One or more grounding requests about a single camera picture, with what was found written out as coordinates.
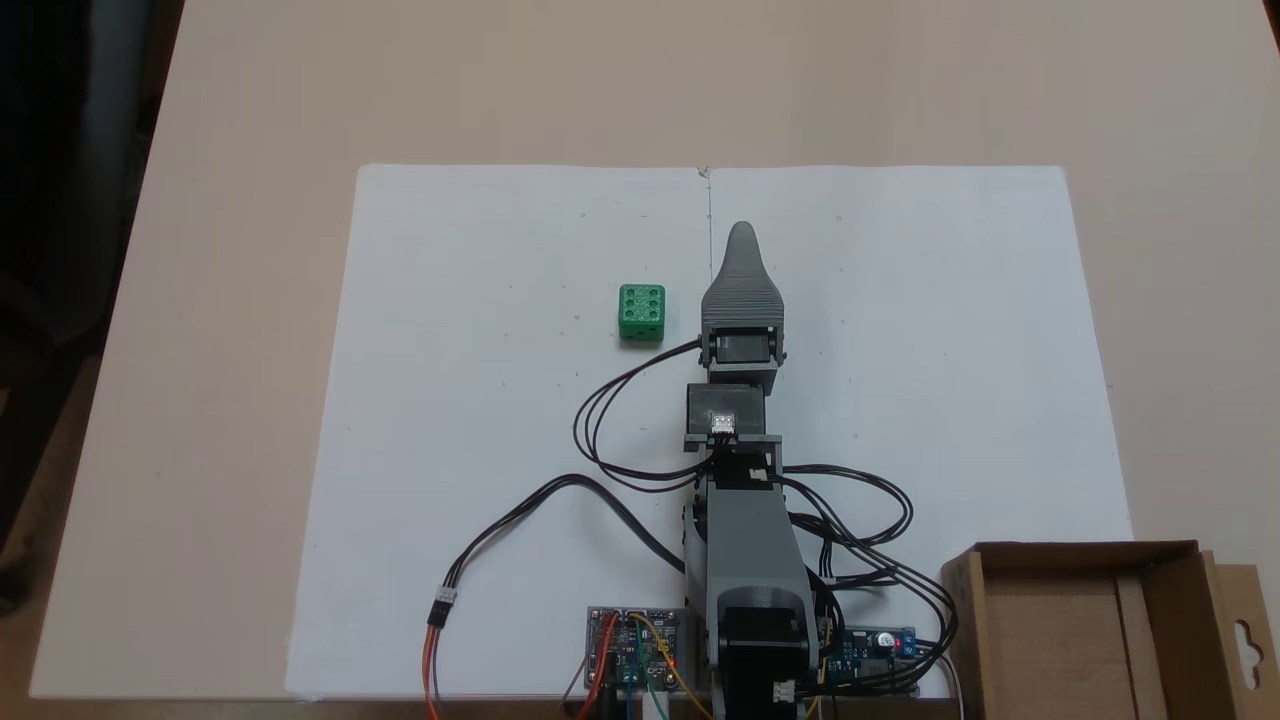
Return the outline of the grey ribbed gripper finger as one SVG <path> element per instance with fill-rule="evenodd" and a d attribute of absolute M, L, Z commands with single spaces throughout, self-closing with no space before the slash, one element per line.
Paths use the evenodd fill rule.
<path fill-rule="evenodd" d="M 763 261 L 751 223 L 730 229 L 719 272 L 701 300 L 701 328 L 785 327 L 785 301 Z"/>

